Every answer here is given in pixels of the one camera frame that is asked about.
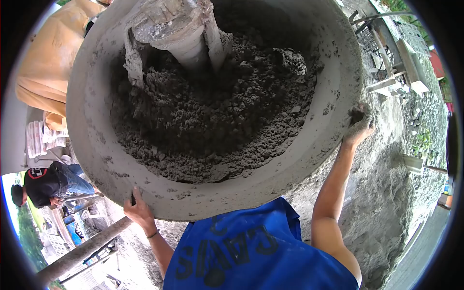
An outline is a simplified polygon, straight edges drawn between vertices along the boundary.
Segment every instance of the concrete-splattered ground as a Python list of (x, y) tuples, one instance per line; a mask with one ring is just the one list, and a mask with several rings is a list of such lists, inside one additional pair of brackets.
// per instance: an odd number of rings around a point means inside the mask
[[(366, 0), (343, 1), (348, 11)], [(361, 51), (365, 66), (364, 82), (375, 80), (367, 69), (373, 67), (370, 53)], [(408, 93), (384, 98), (363, 93), (362, 101), (377, 115), (376, 132), (358, 148), (348, 181), (339, 225), (344, 241), (358, 259), (363, 273), (362, 289), (381, 289), (395, 270), (406, 243), (417, 226), (435, 207), (443, 190), (445, 175), (425, 171), (422, 177), (410, 175), (402, 154), (411, 155), (411, 122), (418, 118), (420, 127), (430, 130), (432, 144), (429, 164), (445, 165), (446, 108), (430, 61), (421, 58), (426, 68), (430, 92), (424, 97)], [(302, 238), (310, 241), (313, 204), (335, 158), (337, 150), (313, 173), (308, 173), (285, 198), (300, 214)], [(122, 208), (108, 199), (99, 203), (111, 223), (123, 216)], [(175, 248), (186, 223), (158, 221), (160, 233)], [(118, 240), (117, 266), (124, 273), (128, 289), (156, 289), (162, 279), (143, 231), (132, 225)]]

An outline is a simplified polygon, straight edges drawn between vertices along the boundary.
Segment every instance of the blue shirt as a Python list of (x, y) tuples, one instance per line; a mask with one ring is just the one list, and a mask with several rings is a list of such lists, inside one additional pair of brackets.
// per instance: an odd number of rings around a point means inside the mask
[(190, 223), (164, 289), (350, 289), (358, 283), (331, 255), (301, 241), (299, 215), (278, 198)]

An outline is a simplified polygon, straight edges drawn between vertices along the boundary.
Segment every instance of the bracelet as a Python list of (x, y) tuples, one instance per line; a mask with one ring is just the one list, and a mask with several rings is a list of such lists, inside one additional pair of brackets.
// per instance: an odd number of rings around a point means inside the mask
[(149, 236), (149, 237), (147, 237), (147, 238), (152, 238), (152, 237), (154, 237), (157, 233), (158, 233), (158, 231), (156, 231), (153, 235), (151, 235), (151, 236)]

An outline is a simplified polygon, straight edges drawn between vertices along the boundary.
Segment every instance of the worker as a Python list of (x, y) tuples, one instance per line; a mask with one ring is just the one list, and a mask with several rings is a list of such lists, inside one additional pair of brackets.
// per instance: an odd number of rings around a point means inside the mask
[(375, 130), (366, 105), (359, 111), (364, 117), (343, 137), (314, 204), (311, 245), (301, 241), (299, 215), (280, 197), (189, 223), (173, 251), (134, 188), (135, 205), (125, 201), (124, 213), (144, 230), (163, 289), (358, 289), (361, 270), (337, 222), (356, 148)]
[(31, 39), (16, 78), (16, 96), (44, 110), (45, 123), (52, 130), (67, 130), (66, 93), (74, 59), (89, 22), (104, 10), (95, 1), (71, 0), (53, 13)]
[(79, 177), (84, 173), (79, 164), (66, 165), (58, 161), (50, 168), (31, 168), (26, 171), (24, 185), (11, 186), (13, 203), (21, 207), (27, 197), (36, 208), (44, 206), (60, 206), (66, 192), (76, 194), (95, 194), (100, 191)]

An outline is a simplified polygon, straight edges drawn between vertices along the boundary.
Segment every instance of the hand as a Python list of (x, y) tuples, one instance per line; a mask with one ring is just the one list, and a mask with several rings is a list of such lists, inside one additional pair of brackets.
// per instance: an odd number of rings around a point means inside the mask
[(351, 124), (343, 137), (342, 145), (356, 148), (375, 131), (374, 116), (367, 103), (359, 103), (357, 108), (351, 110), (350, 115)]
[(63, 202), (64, 202), (64, 199), (56, 197), (56, 196), (50, 198), (51, 206), (62, 206)]
[(124, 201), (124, 214), (141, 226), (147, 237), (149, 237), (158, 231), (155, 218), (148, 205), (143, 201), (142, 195), (137, 187), (134, 187), (132, 194), (135, 198), (135, 205), (133, 206), (130, 200)]

